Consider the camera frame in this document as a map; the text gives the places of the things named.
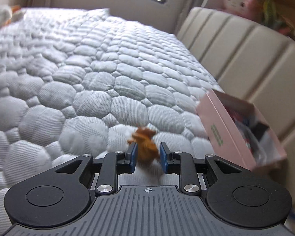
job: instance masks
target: pink box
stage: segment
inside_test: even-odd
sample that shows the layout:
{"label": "pink box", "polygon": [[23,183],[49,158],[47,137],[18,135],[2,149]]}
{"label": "pink box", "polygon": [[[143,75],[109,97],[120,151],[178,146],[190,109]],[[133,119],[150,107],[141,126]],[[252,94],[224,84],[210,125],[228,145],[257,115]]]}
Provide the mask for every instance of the pink box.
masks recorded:
{"label": "pink box", "polygon": [[[254,118],[257,124],[265,127],[259,141],[262,147],[259,153],[253,155],[249,150],[225,106],[244,117]],[[201,99],[196,110],[218,156],[261,174],[278,167],[279,162],[287,158],[279,139],[253,104],[211,90]]]}

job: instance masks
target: white quilted mattress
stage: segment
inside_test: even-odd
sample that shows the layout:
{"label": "white quilted mattress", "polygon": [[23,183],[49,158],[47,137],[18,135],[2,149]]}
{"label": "white quilted mattress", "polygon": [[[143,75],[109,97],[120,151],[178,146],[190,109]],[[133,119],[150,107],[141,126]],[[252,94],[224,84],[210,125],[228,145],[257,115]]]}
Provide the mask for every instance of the white quilted mattress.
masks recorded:
{"label": "white quilted mattress", "polygon": [[[90,153],[125,151],[139,126],[196,158],[212,146],[196,105],[214,78],[172,34],[107,9],[29,9],[0,30],[0,234],[14,184]],[[177,184],[155,162],[120,184]]]}

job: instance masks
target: beige upholstered headboard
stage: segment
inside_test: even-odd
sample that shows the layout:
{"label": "beige upholstered headboard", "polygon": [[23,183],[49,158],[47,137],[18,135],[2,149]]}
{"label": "beige upholstered headboard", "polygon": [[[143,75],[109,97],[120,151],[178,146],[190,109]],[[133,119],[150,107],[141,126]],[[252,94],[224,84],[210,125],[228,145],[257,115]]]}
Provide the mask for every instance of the beige upholstered headboard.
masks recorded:
{"label": "beige upholstered headboard", "polygon": [[288,154],[274,174],[295,205],[295,42],[255,22],[193,8],[177,35],[225,93],[254,103]]}

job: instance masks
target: pink plush toy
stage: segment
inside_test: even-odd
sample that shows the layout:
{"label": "pink plush toy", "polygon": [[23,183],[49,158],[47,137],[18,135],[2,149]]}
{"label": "pink plush toy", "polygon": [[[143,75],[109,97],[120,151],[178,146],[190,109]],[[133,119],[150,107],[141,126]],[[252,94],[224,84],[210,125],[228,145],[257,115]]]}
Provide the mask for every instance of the pink plush toy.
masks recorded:
{"label": "pink plush toy", "polygon": [[260,22],[262,8],[258,0],[224,0],[224,12]]}

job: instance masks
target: triangular cutout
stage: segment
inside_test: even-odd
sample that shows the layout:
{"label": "triangular cutout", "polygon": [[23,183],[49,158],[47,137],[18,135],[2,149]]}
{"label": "triangular cutout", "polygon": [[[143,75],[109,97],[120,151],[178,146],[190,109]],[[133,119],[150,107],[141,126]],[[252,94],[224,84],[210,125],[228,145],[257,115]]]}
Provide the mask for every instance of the triangular cutout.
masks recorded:
{"label": "triangular cutout", "polygon": [[238,168],[233,167],[232,165],[227,164],[221,160],[216,160],[215,163],[218,165],[219,169],[224,174],[233,174],[233,173],[240,173],[241,170]]}
{"label": "triangular cutout", "polygon": [[76,160],[62,168],[57,169],[56,173],[73,174],[78,169],[81,163],[81,160]]}

